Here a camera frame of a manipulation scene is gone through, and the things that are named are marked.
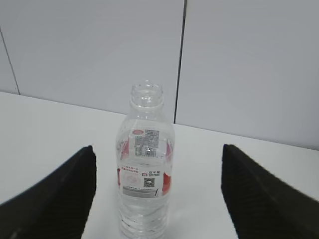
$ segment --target white wall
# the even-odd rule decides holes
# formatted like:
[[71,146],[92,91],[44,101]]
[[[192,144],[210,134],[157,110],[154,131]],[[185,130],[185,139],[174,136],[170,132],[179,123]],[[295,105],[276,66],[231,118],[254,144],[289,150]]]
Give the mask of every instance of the white wall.
[[189,0],[176,122],[319,149],[318,9]]
[[131,84],[165,88],[173,121],[183,0],[2,0],[0,24],[22,95],[113,112]]
[[0,91],[18,93],[13,73],[0,34]]

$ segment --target white table surface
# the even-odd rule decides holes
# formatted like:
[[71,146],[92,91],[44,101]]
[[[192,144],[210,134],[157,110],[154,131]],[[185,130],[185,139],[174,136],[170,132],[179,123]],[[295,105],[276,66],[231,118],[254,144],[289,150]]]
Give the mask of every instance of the white table surface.
[[[124,115],[0,93],[0,204],[93,145],[97,190],[83,239],[119,239],[115,137]],[[221,194],[223,144],[234,144],[319,200],[319,151],[174,125],[167,239],[237,238]]]

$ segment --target plastic water bottle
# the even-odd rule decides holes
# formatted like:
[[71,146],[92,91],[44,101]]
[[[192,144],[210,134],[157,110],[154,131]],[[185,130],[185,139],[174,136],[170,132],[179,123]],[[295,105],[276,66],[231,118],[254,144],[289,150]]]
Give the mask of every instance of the plastic water bottle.
[[120,230],[124,238],[161,239],[166,227],[174,129],[165,119],[163,90],[135,84],[131,112],[116,139]]

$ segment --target qr code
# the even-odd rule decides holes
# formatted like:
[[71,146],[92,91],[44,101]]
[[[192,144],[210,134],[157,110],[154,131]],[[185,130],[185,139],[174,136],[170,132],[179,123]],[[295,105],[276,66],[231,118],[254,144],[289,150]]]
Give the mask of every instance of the qr code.
[[144,187],[154,188],[155,187],[155,178],[145,178],[144,179]]

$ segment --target black foam pad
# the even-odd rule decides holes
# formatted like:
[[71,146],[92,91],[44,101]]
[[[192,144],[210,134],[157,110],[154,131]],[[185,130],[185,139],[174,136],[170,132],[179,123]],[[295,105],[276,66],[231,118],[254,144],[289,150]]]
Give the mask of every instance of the black foam pad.
[[80,239],[95,189],[96,160],[88,146],[0,205],[0,239]]
[[221,189],[239,239],[319,239],[319,203],[233,145],[224,145]]

